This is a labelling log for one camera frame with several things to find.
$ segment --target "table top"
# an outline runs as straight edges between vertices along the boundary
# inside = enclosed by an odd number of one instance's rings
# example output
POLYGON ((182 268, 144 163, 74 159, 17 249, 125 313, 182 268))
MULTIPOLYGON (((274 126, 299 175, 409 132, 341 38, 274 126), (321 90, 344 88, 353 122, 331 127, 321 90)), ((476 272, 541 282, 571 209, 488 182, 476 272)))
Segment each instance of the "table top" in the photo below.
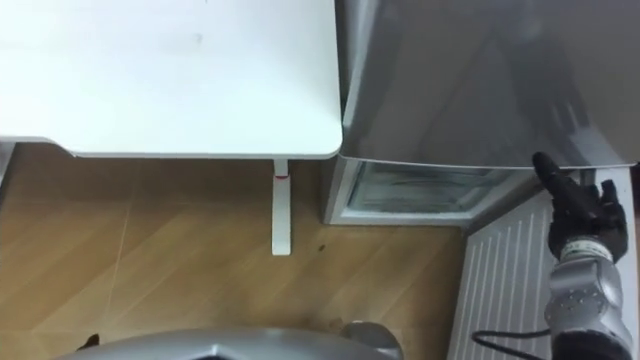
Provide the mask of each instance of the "table top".
POLYGON ((0 0, 0 140, 80 156, 326 158, 333 0, 0 0))

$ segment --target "robotic hand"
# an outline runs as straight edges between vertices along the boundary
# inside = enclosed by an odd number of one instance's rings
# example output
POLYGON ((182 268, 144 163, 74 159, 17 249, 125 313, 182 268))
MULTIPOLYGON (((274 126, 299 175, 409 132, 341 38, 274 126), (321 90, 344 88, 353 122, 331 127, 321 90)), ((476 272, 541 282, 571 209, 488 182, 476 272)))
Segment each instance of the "robotic hand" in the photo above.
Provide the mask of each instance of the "robotic hand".
POLYGON ((545 319, 554 360, 631 360, 631 334, 622 322, 622 288, 615 263, 627 252, 624 210, 611 180, 581 187, 545 154, 533 163, 553 196, 548 244, 558 259, 545 319))

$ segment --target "refrigerator door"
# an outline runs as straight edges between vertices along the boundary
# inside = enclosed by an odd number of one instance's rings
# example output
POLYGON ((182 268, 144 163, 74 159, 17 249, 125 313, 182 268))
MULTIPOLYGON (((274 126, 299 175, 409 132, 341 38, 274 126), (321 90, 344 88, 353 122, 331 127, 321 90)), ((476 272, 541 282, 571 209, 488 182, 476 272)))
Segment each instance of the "refrigerator door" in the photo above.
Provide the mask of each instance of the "refrigerator door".
POLYGON ((640 160, 640 3, 347 0, 341 154, 563 167, 640 160))
MULTIPOLYGON (((616 266, 624 289, 623 321, 633 338, 633 358, 638 359, 638 255, 629 169, 596 171, 595 183, 607 179, 616 184, 627 221, 629 249, 616 266)), ((470 336, 477 330, 532 332, 547 328, 548 279, 556 263, 547 247, 551 216, 551 197, 539 192, 517 207, 503 209, 500 216, 468 237, 448 360, 504 357, 475 344, 470 336)), ((551 358, 549 337, 498 342, 551 358)))

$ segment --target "table leg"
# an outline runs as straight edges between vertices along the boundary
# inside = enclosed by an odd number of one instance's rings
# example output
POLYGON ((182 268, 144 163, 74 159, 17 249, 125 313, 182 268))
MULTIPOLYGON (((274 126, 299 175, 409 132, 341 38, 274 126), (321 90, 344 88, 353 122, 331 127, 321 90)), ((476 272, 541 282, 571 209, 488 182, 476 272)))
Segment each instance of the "table leg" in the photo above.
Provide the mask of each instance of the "table leg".
POLYGON ((291 178, 287 160, 274 160, 271 253, 291 254, 291 178))
POLYGON ((16 143, 13 142, 0 142, 0 185, 4 181, 4 177, 7 174, 7 167, 13 154, 13 149, 16 143))

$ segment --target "silver appliance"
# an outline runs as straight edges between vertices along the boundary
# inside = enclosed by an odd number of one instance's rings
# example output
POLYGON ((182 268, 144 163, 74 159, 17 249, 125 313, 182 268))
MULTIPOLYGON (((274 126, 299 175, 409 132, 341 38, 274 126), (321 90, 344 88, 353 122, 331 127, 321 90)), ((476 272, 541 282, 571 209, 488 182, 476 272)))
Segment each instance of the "silver appliance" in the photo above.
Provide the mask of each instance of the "silver appliance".
POLYGON ((93 346, 58 360, 403 360, 382 325, 352 322, 341 336, 293 329, 181 330, 93 346))
POLYGON ((640 3, 337 2, 344 144, 329 224, 467 227, 564 168, 640 160, 640 3))
MULTIPOLYGON (((466 238, 448 360, 494 358, 476 330, 545 327, 552 209, 531 170, 550 154, 612 179, 630 248, 619 267, 638 354, 629 168, 640 160, 640 2, 345 0, 344 144, 324 164, 323 220, 448 225, 466 238)), ((549 338, 504 340, 550 358, 549 338)))

